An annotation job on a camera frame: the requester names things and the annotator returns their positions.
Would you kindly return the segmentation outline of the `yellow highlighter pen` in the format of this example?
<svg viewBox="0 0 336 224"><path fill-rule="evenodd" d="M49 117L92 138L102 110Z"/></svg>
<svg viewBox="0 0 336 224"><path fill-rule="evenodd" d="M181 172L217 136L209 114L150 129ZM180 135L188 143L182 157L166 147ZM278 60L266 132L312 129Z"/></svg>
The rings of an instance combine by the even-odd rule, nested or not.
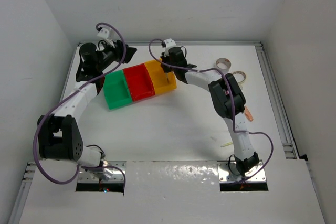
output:
<svg viewBox="0 0 336 224"><path fill-rule="evenodd" d="M230 145L233 145L233 143L232 143L232 142L225 143L225 144L221 145L221 147L228 147L228 146L230 146Z"/></svg>

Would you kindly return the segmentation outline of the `blue thin pen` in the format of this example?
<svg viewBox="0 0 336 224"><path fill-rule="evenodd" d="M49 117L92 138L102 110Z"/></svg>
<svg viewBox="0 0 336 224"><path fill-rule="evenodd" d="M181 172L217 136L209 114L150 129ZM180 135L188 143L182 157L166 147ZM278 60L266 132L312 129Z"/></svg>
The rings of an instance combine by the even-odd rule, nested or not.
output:
<svg viewBox="0 0 336 224"><path fill-rule="evenodd" d="M165 76L166 76L167 82L170 83L168 73L165 73Z"/></svg>

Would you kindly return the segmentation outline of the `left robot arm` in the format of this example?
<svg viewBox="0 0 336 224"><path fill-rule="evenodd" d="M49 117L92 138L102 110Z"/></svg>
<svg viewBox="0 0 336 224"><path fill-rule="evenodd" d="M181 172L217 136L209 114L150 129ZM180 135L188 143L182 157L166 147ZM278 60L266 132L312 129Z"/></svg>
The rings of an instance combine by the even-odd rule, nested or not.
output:
<svg viewBox="0 0 336 224"><path fill-rule="evenodd" d="M112 63L129 63L136 53L135 47L117 40L113 44L103 42L82 44L79 48L79 65L74 89L69 100L53 110L45 120L39 119L39 154L44 159L75 162L84 167L98 167L103 153L86 147L78 121L88 104L101 91L105 78L103 71Z"/></svg>

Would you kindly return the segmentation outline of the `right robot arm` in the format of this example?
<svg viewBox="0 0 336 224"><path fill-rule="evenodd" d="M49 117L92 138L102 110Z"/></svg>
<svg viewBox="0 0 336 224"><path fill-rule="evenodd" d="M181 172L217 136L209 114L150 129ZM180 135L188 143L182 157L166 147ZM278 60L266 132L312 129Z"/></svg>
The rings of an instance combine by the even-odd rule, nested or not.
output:
<svg viewBox="0 0 336 224"><path fill-rule="evenodd" d="M174 46L161 53L161 67L165 73L174 73L179 81L202 88L210 93L216 113L224 119L234 145L236 169L244 176L259 164L259 157L249 139L245 122L246 99L235 77L219 71L197 71L187 63L181 47Z"/></svg>

